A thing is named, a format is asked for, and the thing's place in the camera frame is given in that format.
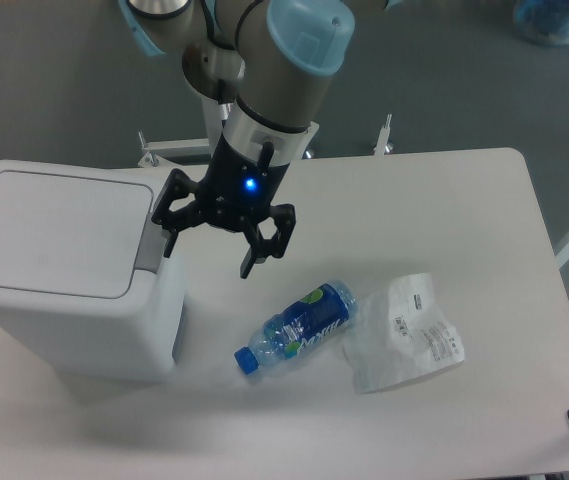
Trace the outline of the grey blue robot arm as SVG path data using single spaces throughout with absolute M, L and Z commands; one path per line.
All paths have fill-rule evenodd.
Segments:
M 296 224 L 275 194 L 342 67 L 358 17 L 381 14 L 388 1 L 123 1 L 133 35 L 152 54 L 197 54 L 191 86 L 228 104 L 211 160 L 195 181 L 173 170 L 152 220 L 172 250 L 178 235 L 207 224 L 241 233 L 249 249 L 240 268 L 285 253 Z

